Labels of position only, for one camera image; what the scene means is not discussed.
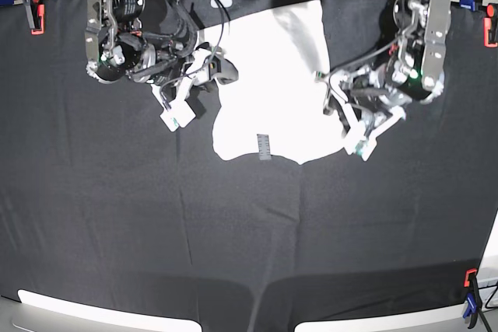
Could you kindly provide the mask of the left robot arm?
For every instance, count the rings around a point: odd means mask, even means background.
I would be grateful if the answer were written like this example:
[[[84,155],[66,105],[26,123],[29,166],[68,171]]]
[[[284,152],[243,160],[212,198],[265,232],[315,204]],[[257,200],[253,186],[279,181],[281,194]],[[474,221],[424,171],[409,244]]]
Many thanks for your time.
[[[396,31],[384,46],[316,74],[327,87],[324,115],[337,114],[360,145],[405,119],[409,104],[444,91],[451,0],[394,0],[392,20]]]

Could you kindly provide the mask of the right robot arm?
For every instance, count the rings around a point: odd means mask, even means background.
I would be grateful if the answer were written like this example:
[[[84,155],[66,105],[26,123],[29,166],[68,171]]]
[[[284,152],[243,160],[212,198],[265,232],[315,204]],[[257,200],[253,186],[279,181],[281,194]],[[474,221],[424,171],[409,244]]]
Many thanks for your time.
[[[122,78],[152,86],[163,119],[175,128],[195,118],[188,103],[194,87],[238,80],[218,44],[200,42],[199,28],[181,0],[165,0],[177,17],[171,33],[144,30],[146,0],[87,0],[87,74],[102,84]]]

